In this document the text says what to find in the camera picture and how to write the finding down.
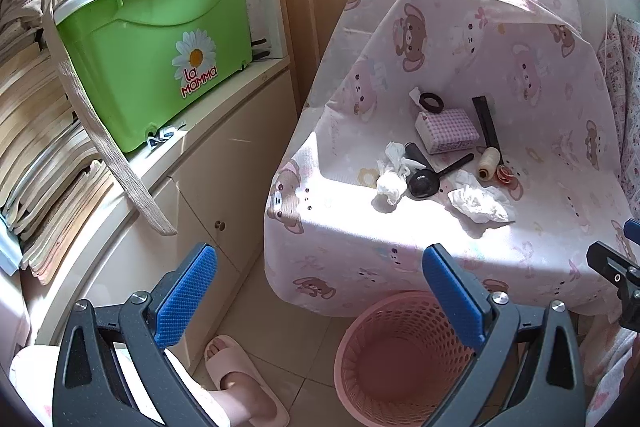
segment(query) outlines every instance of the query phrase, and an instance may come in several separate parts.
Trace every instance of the green storage box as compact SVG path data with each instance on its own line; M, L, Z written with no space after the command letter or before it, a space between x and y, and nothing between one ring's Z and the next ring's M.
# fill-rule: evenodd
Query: green storage box
M54 20L123 152L252 58L246 0L66 0Z

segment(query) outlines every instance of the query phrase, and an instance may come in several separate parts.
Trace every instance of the pink slipper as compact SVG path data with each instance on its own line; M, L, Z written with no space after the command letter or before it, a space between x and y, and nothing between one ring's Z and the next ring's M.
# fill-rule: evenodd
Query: pink slipper
M209 376L216 387L220 389L220 381L222 378L234 371L249 375L260 384L263 391L276 404L276 416L274 416L274 418L268 420L251 418L249 423L254 427L286 427L289 424L289 413L287 412L286 407L283 406L282 402L266 384L264 378L262 378L260 373L258 373L254 363L244 352L244 349L242 349L240 344L227 335L219 335L213 340L216 339L219 339L225 344L225 346L227 346L205 362L207 373L209 373ZM213 343L213 340L204 348L205 357L209 351L209 346Z

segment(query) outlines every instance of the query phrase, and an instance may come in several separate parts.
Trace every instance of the daisy flower sticker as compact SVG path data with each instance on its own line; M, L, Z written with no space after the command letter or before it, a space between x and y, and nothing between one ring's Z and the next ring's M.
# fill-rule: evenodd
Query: daisy flower sticker
M186 86L192 76L201 76L216 64L216 44L207 35L206 30L184 32L182 40L175 43L180 55L171 64L177 68L175 79Z

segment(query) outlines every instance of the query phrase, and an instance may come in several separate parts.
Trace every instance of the white crumpled tissue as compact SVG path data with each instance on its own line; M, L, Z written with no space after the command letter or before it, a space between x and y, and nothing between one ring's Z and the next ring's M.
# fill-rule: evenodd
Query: white crumpled tissue
M389 142L385 147L385 155L390 163L378 160L380 178L376 182L378 194L386 196L389 204L396 204L406 192L406 178L411 169L424 169L419 162L404 157L404 145Z
M454 208L475 223L509 223L515 221L516 210L509 198L497 187L482 187L470 172L456 174L456 190L447 196Z

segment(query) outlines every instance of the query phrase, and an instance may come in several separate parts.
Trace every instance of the tiled floor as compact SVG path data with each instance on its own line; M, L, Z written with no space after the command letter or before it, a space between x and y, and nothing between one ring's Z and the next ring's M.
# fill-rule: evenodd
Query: tiled floor
M291 427L359 427L361 424L347 413L334 389L335 352L352 321L323 317L280 300L265 278L264 261L260 258L218 334L229 335L244 347L264 380L289 409ZM484 419L495 415L513 378L515 350L506 365L482 415ZM203 361L193 378L206 389L215 389Z

